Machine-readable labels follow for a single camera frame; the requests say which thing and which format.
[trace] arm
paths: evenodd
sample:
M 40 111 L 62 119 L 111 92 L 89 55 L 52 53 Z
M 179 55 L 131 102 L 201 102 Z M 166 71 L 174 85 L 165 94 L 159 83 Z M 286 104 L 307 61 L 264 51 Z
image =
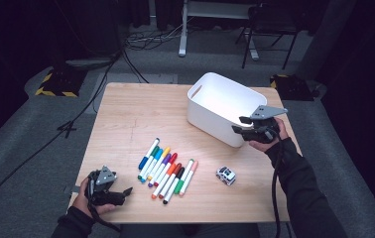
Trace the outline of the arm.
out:
M 250 145 L 265 152 L 274 165 L 282 144 L 283 157 L 278 177 L 287 196 L 287 208 L 296 235 L 298 237 L 346 237 L 326 196 L 318 188 L 312 166 L 297 153 L 295 144 L 285 131 L 284 123 L 280 119 L 277 121 L 281 130 L 281 142 L 276 140 L 266 145 L 250 142 Z
M 53 238 L 61 237 L 88 237 L 91 234 L 92 226 L 95 221 L 92 219 L 91 212 L 88 210 L 88 199 L 84 192 L 87 187 L 88 178 L 86 178 L 79 188 L 79 194 L 73 201 L 72 206 L 67 210 L 67 214 L 59 218 L 58 226 L 52 234 Z M 116 206 L 105 204 L 97 206 L 98 214 L 104 214 L 111 211 Z

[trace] toy car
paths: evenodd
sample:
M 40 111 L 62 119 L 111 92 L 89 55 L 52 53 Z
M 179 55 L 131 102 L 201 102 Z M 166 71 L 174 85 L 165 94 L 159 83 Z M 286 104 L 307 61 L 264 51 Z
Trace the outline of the toy car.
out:
M 232 185 L 236 181 L 236 173 L 228 167 L 219 168 L 215 175 L 227 185 Z

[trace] desk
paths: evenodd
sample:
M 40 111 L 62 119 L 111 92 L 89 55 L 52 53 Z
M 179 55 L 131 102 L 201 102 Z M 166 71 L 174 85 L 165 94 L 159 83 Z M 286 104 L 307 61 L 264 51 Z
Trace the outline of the desk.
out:
M 133 186 L 123 206 L 102 218 L 114 223 L 267 222 L 274 221 L 271 198 L 273 168 L 268 157 L 247 143 L 232 148 L 192 126 L 187 120 L 191 85 L 109 83 L 81 164 L 76 184 L 103 165 L 118 175 L 110 190 Z M 253 88 L 282 107 L 271 87 Z M 296 142 L 287 115 L 281 115 Z M 138 165 L 155 138 L 160 147 L 178 153 L 177 163 L 189 159 L 199 165 L 183 197 L 169 204 L 153 200 L 147 184 L 137 179 Z M 237 173 L 232 186 L 223 184 L 216 170 L 228 166 Z M 277 188 L 280 219 L 289 220 L 281 187 Z
M 187 54 L 188 43 L 188 16 L 192 17 L 210 17 L 210 18 L 229 18 L 229 19 L 249 19 L 248 10 L 256 4 L 233 4 L 218 2 L 195 2 L 185 0 L 183 13 L 183 27 L 181 44 L 179 47 L 179 56 L 185 57 Z M 250 42 L 250 55 L 253 60 L 258 60 L 253 41 Z

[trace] white basket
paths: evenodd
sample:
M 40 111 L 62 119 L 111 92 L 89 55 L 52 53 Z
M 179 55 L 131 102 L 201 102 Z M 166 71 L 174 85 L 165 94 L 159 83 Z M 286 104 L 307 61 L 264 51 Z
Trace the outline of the white basket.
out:
M 248 128 L 240 116 L 250 116 L 259 105 L 266 105 L 264 95 L 214 72 L 208 72 L 187 92 L 187 120 L 193 126 L 232 146 L 244 143 L 232 125 Z

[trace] sleeve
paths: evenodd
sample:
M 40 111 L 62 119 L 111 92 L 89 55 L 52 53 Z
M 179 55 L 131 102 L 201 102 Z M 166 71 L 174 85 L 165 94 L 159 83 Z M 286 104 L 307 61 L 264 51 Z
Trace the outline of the sleeve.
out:
M 91 234 L 94 220 L 85 213 L 71 206 L 67 214 L 58 219 L 58 226 L 52 234 L 53 238 L 88 237 Z
M 298 237 L 346 237 L 346 233 L 319 190 L 309 162 L 297 153 L 291 138 L 271 147 L 266 154 L 275 164 L 283 147 L 278 177 L 287 197 L 291 224 Z

